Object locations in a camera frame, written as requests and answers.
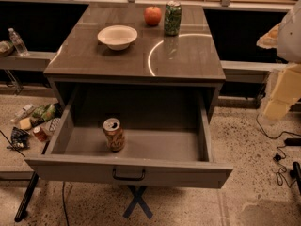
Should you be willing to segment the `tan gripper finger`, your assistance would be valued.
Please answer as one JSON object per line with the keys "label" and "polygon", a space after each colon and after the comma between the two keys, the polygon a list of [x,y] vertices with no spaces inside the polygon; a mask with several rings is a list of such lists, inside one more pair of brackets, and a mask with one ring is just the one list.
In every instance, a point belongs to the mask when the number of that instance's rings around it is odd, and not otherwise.
{"label": "tan gripper finger", "polygon": [[261,36],[256,45],[263,49],[277,48],[279,24],[272,27],[267,33]]}
{"label": "tan gripper finger", "polygon": [[277,74],[277,82],[263,110],[263,116],[271,121],[279,121],[300,99],[301,64],[289,63]]}

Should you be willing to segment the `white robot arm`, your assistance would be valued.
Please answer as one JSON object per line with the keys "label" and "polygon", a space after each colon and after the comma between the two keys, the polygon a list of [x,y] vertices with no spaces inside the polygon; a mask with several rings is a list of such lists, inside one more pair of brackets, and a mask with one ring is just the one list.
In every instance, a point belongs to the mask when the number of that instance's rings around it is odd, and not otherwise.
{"label": "white robot arm", "polygon": [[261,115],[269,121],[280,121],[301,99],[301,9],[292,8],[256,45],[277,50],[277,56],[288,62],[273,70],[267,80]]}

